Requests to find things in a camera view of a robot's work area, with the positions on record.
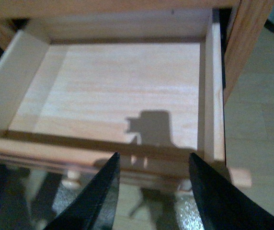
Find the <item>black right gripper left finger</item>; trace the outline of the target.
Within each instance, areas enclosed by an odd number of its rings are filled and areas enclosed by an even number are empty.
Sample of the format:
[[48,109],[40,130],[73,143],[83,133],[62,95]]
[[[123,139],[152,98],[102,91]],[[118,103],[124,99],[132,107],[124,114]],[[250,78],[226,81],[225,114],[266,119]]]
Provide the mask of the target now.
[[115,153],[77,198],[46,230],[111,230],[120,184],[120,154]]

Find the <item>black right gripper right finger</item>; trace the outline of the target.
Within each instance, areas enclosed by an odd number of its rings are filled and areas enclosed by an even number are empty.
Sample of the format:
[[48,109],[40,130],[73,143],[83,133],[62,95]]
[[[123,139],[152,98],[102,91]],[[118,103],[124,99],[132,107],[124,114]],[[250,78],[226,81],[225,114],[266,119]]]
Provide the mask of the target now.
[[189,157],[194,198],[206,230],[274,230],[274,216],[195,153]]

